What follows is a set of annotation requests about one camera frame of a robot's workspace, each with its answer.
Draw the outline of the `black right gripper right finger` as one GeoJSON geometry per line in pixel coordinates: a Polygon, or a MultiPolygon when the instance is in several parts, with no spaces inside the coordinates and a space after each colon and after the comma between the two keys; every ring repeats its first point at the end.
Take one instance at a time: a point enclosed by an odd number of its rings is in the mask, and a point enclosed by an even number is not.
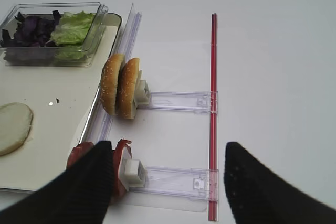
{"type": "Polygon", "coordinates": [[[335,209],[293,187],[237,142],[226,145],[224,187],[236,223],[335,223],[335,209]]]}

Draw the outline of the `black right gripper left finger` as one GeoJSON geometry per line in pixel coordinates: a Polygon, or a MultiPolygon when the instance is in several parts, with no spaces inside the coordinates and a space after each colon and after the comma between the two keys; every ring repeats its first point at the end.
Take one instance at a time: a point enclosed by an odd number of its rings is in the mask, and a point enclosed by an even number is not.
{"type": "Polygon", "coordinates": [[[43,188],[1,211],[1,223],[103,223],[114,186],[111,143],[101,141],[43,188]]]}

